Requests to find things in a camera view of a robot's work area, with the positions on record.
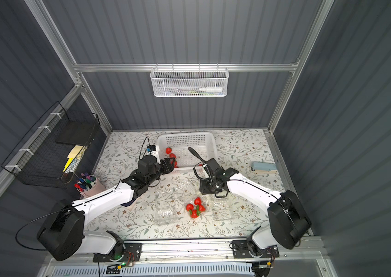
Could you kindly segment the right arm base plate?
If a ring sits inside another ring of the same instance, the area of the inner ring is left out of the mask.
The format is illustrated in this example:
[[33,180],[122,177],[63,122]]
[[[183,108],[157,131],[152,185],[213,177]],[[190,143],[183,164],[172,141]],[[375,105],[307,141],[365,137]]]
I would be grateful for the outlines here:
[[229,244],[235,259],[275,259],[280,257],[276,245],[265,249],[259,248],[255,243],[248,240],[233,240]]

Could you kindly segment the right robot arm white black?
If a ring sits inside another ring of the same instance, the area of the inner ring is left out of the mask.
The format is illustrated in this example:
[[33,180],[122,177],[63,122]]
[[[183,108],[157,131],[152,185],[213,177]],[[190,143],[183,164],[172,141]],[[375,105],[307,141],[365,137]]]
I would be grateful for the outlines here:
[[274,246],[292,250],[300,244],[312,223],[296,193],[291,190],[270,190],[249,180],[236,169],[224,169],[214,158],[203,159],[191,147],[188,151],[200,160],[208,175],[202,178],[193,168],[195,176],[200,180],[200,192],[203,195],[214,195],[218,199],[228,195],[240,196],[267,212],[269,224],[257,228],[246,239],[250,255],[260,256],[265,249]]

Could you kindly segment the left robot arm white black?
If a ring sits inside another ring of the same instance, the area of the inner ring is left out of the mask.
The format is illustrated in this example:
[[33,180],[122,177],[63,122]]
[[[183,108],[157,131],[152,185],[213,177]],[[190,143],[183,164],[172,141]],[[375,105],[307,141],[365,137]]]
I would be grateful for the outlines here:
[[118,185],[72,203],[56,204],[37,233],[37,240],[59,262],[75,254],[93,253],[116,262],[124,258],[123,240],[114,232],[86,231],[95,218],[118,206],[128,207],[148,191],[151,184],[175,167],[175,158],[159,160],[146,155],[138,167]]

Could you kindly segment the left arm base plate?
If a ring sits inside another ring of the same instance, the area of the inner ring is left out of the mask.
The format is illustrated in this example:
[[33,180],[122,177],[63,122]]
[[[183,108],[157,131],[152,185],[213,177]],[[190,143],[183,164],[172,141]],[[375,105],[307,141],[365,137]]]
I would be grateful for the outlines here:
[[117,243],[115,248],[109,254],[94,254],[94,263],[128,263],[138,262],[142,253],[143,245],[141,243]]

